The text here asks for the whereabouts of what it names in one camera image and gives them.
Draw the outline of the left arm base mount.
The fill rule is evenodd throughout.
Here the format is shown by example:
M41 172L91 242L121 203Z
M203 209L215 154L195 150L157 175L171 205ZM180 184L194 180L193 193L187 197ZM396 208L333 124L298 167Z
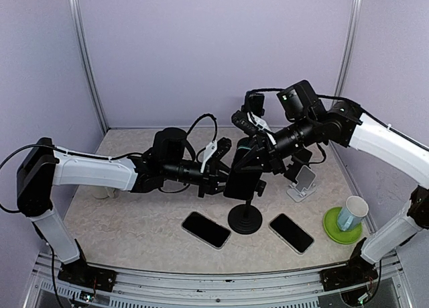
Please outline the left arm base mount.
M73 285L111 293L115 285L117 273L114 270L97 268L87 264L62 265L58 279Z

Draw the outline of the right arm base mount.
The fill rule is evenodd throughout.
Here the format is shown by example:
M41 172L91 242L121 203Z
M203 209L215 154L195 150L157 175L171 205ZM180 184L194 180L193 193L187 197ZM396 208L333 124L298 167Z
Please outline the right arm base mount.
M372 266L344 265L320 271L324 291L333 291L369 282L379 277L377 269Z

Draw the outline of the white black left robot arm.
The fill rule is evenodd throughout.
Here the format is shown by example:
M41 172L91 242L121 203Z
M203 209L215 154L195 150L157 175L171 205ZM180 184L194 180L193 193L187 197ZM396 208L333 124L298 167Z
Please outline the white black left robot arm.
M155 134L152 147L143 154L99 156L79 154L41 138L17 170L17 208L28 217L42 239L53 248L68 274L85 285L94 277L78 242L69 234L50 199L53 186L84 185L149 193L166 181L196 185L198 196L223 191L229 167L222 162L231 149L228 138L213 140L204 149L202 162L188 141L188 134L168 127Z

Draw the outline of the blue-edged black phone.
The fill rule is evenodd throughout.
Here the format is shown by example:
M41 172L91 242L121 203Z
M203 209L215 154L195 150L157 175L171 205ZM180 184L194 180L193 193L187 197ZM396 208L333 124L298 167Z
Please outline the blue-edged black phone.
M263 108L265 101L265 95L263 93L255 91L247 91L245 94L244 104L241 106L242 112L262 117L264 116L265 109Z

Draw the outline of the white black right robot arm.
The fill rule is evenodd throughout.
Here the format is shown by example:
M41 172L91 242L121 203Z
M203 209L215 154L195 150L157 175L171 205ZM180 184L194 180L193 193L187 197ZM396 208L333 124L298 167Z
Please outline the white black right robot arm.
M348 98L337 97L335 104L325 109L325 96L316 94L307 80L286 89L273 89L290 122L288 127L273 132L253 113L263 109L262 103L249 100L252 94L266 91L248 91L241 109L231 117L232 123L251 138L250 150L239 157L233 172L283 173L285 158L312 144L334 142L370 154L418 184L396 216L356 245L352 262L343 268L343 278L356 284L368 274L369 264L379 262L388 252L428 228L428 147L376 119Z

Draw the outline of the teal-edged black phone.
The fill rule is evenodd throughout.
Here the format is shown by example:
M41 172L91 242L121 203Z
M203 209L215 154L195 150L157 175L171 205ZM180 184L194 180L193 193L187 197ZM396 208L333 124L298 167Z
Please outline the teal-edged black phone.
M231 164L231 170L227 179L223 196L241 201L251 201L254 197L256 186L262 172L247 171L237 172L235 166L250 151L251 138L241 138L237 142L237 148Z

